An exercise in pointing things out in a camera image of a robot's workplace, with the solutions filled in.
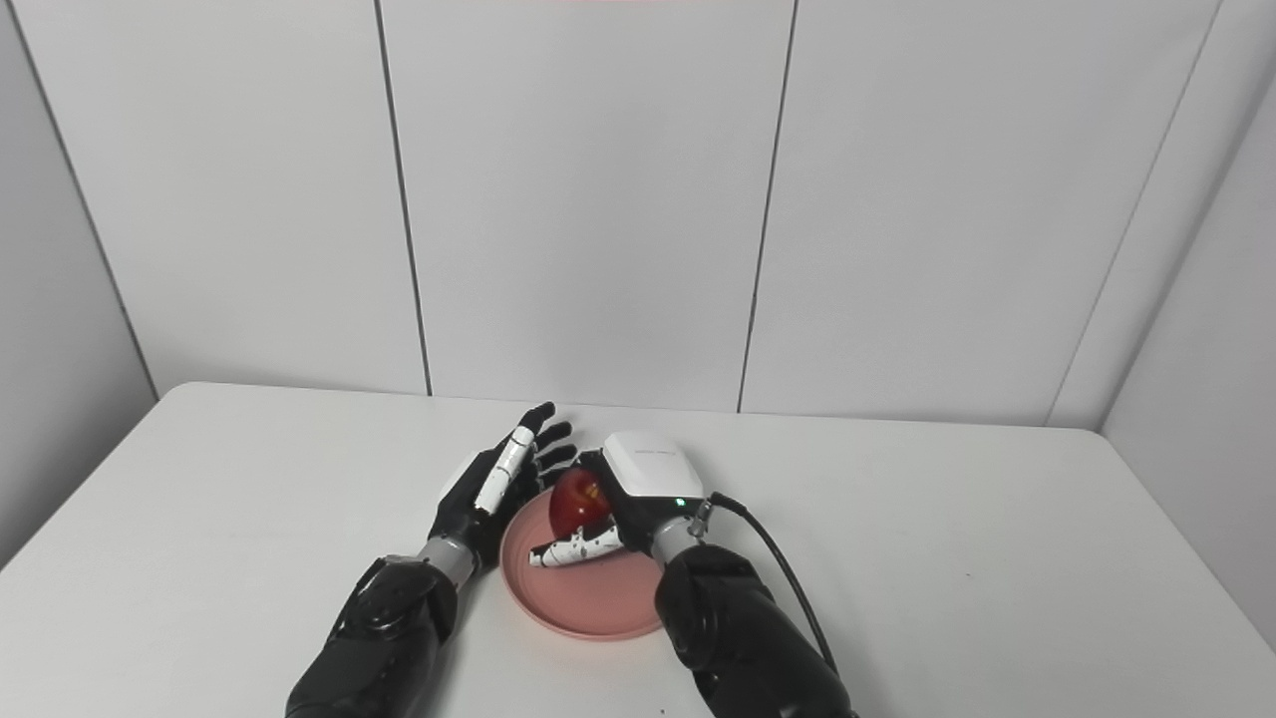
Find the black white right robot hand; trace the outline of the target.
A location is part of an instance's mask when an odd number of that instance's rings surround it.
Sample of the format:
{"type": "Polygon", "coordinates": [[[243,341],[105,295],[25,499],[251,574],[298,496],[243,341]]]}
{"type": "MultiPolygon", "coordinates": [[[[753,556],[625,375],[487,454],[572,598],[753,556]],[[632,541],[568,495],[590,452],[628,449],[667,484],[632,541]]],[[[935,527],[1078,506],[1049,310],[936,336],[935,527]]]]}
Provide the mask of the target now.
{"type": "Polygon", "coordinates": [[[554,486],[554,539],[530,548],[530,566],[574,566],[627,550],[665,568],[699,545],[693,523],[706,496],[689,458],[669,437],[612,434],[602,448],[582,453],[554,486]]]}

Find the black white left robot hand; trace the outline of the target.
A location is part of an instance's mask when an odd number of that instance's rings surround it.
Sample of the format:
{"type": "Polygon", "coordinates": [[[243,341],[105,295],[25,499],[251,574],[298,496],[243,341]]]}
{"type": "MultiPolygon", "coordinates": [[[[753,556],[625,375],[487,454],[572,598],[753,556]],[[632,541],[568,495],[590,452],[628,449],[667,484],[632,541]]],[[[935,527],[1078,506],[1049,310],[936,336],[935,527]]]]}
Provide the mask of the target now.
{"type": "Polygon", "coordinates": [[[551,490],[578,450],[573,427],[555,420],[556,406],[533,406],[495,446],[478,451],[441,494],[427,547],[463,551],[473,575],[496,568],[498,546],[524,505],[551,490]]]}

